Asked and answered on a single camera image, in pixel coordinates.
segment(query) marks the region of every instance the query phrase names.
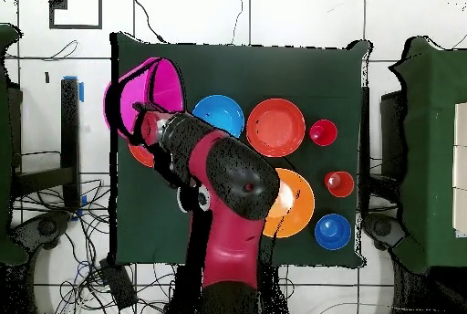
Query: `blue tape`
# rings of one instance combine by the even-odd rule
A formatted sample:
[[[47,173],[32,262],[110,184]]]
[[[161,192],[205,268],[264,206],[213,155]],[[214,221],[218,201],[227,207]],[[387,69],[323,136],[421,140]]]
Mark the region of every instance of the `blue tape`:
[[[84,102],[84,82],[78,83],[79,100]]]
[[[86,205],[87,203],[88,203],[88,197],[87,197],[86,195],[81,196],[81,206],[84,206],[84,205]],[[78,214],[78,216],[82,216],[82,215],[83,215],[83,210],[82,210],[81,208],[79,208],[79,209],[77,210],[77,214]],[[71,219],[72,222],[76,222],[77,220],[78,220],[77,217],[73,217],[73,218]]]

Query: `red plate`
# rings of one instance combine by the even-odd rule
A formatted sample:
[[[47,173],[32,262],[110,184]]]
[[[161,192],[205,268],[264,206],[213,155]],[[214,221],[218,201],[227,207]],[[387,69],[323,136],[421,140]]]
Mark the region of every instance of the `red plate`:
[[[266,157],[284,157],[294,152],[305,136],[300,109],[285,99],[267,99],[251,112],[246,138]]]
[[[152,168],[154,166],[154,156],[148,152],[144,146],[135,146],[128,143],[131,154],[143,165]]]

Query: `tile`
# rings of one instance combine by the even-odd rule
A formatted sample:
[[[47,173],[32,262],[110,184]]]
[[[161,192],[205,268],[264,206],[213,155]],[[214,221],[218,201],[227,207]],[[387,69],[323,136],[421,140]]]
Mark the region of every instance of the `tile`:
[[[110,81],[110,60],[21,60],[23,153],[60,151],[60,94],[65,76],[76,76],[84,83],[84,102],[78,103],[80,171],[108,172],[110,140],[103,99]],[[24,162],[25,172],[59,166],[49,156],[31,159],[32,166]]]
[[[290,314],[357,314],[357,287],[295,286]]]
[[[13,83],[18,83],[18,60],[5,59],[5,69],[8,77]]]
[[[156,279],[162,285],[169,285],[171,281],[175,281],[173,270],[176,271],[177,267],[167,265],[165,263],[155,264],[138,264],[137,283],[138,285],[156,284]]]
[[[467,146],[454,146],[452,186],[467,190]]]
[[[119,314],[110,294],[95,293],[104,305],[107,314]],[[74,303],[74,292],[70,286],[35,286],[38,314],[104,314],[98,301],[85,289],[82,296],[86,302]],[[135,314],[133,308],[123,309],[120,314]]]
[[[173,289],[168,286],[149,286],[137,288],[137,293],[139,299],[137,314],[162,314],[161,310],[168,303]]]
[[[248,44],[249,0],[138,0],[146,9],[150,26],[169,43]],[[136,38],[159,40],[148,27],[147,17],[135,5]]]
[[[252,44],[346,47],[363,37],[364,0],[251,0]]]
[[[109,180],[108,177],[103,177],[104,184]],[[92,189],[89,192],[90,196],[93,196],[97,191],[93,189],[94,183],[82,184],[83,193],[88,190],[89,187]],[[98,196],[105,193],[107,189],[99,189]],[[75,248],[74,252],[77,257],[75,259],[73,255],[73,246],[65,235],[60,237],[58,246],[50,251],[40,250],[37,256],[36,262],[36,273],[35,283],[37,284],[61,284],[65,280],[74,282],[75,277],[77,282],[80,281],[81,277],[77,277],[78,272],[78,261],[89,261],[92,258],[91,252],[92,246],[87,248],[85,232],[92,241],[96,250],[96,262],[98,263],[101,259],[107,257],[109,253],[109,212],[101,209],[101,205],[106,205],[106,202],[102,202],[98,199],[95,203],[89,204],[83,207],[83,215],[81,220],[73,221],[68,223],[67,235],[73,241]],[[130,278],[136,282],[134,265],[131,267],[126,266]],[[86,275],[88,271],[87,267],[81,271],[82,275]]]
[[[393,63],[369,63],[368,64],[368,86],[369,86],[369,149],[373,158],[381,158],[381,112],[379,104],[381,97],[393,91],[401,89],[396,75],[389,71],[389,66]],[[380,164],[379,161],[371,161],[371,166]],[[380,173],[378,166],[373,173]]]
[[[467,234],[467,191],[453,189],[452,226]]]
[[[287,266],[279,268],[279,277],[283,280],[290,279],[294,284],[318,284],[318,285],[356,285],[357,270],[344,267],[305,267]]]
[[[93,24],[97,0],[67,0],[67,10],[56,10],[56,24]],[[131,32],[133,0],[102,0],[102,29],[49,29],[48,0],[19,0],[19,41],[21,57],[55,55],[66,44],[77,40],[71,57],[109,58],[111,32]],[[60,56],[73,49],[66,48]]]
[[[394,271],[388,251],[379,251],[373,245],[373,240],[362,232],[361,254],[367,264],[360,269],[360,284],[393,285]]]
[[[17,26],[17,2],[16,0],[0,0],[0,24]],[[6,49],[6,53],[17,56],[17,43]]]
[[[361,286],[358,314],[390,314],[393,298],[393,287]]]
[[[406,40],[418,35],[454,47],[467,34],[466,6],[467,0],[367,0],[366,38],[374,44],[370,58],[400,59]],[[466,47],[467,41],[457,46]]]
[[[456,105],[454,145],[467,146],[467,103]]]

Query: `small red cup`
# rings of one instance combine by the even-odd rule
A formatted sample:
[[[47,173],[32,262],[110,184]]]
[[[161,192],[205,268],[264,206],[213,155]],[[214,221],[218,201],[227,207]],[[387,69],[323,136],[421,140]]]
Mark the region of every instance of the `small red cup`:
[[[347,172],[329,172],[325,186],[335,197],[347,197],[354,190],[354,178]]]
[[[328,146],[337,137],[337,127],[331,120],[319,120],[310,127],[308,136],[319,146]]]

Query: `orange bowl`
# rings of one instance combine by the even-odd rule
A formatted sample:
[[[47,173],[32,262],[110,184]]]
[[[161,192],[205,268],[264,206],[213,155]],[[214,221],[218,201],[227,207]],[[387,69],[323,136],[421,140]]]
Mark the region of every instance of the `orange bowl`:
[[[276,168],[280,189],[266,217],[263,235],[289,237],[298,234],[309,223],[315,210],[315,196],[310,184],[300,174]]]

